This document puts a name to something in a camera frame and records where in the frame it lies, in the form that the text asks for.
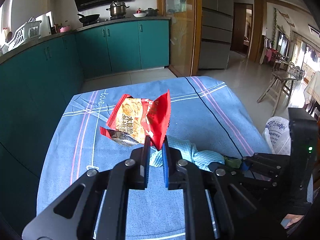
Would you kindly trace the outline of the person's right hand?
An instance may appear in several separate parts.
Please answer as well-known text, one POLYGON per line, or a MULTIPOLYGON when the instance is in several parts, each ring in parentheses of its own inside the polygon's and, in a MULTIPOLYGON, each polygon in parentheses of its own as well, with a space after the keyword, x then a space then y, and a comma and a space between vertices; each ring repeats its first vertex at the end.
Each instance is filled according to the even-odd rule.
POLYGON ((293 215, 293 214, 287 214, 283 220, 281 221, 281 225, 287 229, 290 226, 298 223, 301 219, 303 219, 303 215, 293 215))

